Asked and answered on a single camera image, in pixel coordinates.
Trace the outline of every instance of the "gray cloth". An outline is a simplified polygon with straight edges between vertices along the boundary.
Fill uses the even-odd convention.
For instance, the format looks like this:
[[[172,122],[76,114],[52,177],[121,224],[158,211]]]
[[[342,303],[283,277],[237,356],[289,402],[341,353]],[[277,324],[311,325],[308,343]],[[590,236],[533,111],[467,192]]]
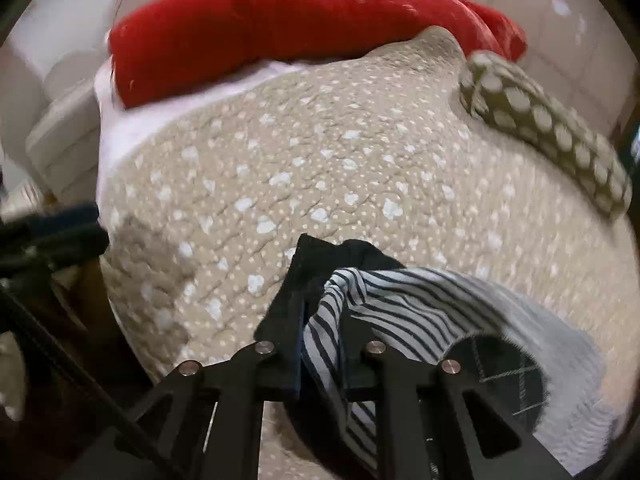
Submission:
[[[432,364],[475,335],[495,335],[523,349],[534,365],[523,361],[508,373],[518,375],[522,384],[525,373],[536,368],[545,380],[534,436],[571,474],[603,454],[615,413],[600,401],[605,367],[588,335],[529,298],[466,274],[421,268],[339,269],[305,327],[303,358],[329,399],[345,443],[371,468],[376,466],[375,406],[348,404],[336,382],[338,319],[345,307],[405,356]]]

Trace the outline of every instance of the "quilted pattern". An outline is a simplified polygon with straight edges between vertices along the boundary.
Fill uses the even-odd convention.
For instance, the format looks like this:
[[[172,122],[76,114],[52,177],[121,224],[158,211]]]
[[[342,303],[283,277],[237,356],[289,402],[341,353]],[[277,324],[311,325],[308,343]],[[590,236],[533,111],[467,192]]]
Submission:
[[[186,115],[107,182],[104,277],[156,378],[249,343],[301,233],[364,238],[406,265],[504,283],[587,330],[623,409],[638,366],[640,290],[628,223],[460,104],[450,33],[281,76]],[[327,478],[270,404],[260,478]]]
[[[606,137],[547,96],[519,66],[493,52],[475,52],[460,73],[460,102],[473,116],[545,153],[606,218],[629,208],[631,179]]]

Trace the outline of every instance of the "red cushion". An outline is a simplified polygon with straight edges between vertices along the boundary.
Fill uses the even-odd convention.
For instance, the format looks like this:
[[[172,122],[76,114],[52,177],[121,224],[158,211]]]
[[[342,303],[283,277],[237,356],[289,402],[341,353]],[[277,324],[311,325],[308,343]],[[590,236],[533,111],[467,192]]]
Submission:
[[[465,54],[516,60],[526,49],[516,23],[466,0],[156,0],[124,17],[109,46],[130,108],[259,59],[357,57],[430,25],[450,30]]]

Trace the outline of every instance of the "screw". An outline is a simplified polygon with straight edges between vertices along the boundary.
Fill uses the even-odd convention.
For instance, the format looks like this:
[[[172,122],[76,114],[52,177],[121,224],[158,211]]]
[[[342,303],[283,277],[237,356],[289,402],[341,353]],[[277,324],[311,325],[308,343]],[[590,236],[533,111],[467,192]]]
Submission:
[[[386,345],[382,341],[369,341],[365,349],[370,354],[382,354],[386,350]]]
[[[440,366],[447,374],[457,374],[460,371],[460,363],[453,359],[445,359]]]
[[[258,354],[267,355],[273,352],[274,346],[271,341],[258,341],[255,344],[255,351]]]
[[[198,370],[200,370],[200,363],[197,361],[184,361],[178,366],[178,371],[184,376],[193,375]]]

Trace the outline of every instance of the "beige quilt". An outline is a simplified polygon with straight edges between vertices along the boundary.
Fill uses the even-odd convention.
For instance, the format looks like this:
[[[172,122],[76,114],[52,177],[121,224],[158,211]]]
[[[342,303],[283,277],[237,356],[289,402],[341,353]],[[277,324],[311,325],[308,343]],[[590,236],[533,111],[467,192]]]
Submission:
[[[529,295],[593,336],[604,399],[624,410],[640,351],[629,225],[605,221],[531,146],[471,118],[464,63],[452,35],[430,28],[204,107],[126,160],[100,205],[103,270],[146,370],[159,379],[250,343],[309,233]],[[260,478],[326,478],[277,405],[265,413]]]

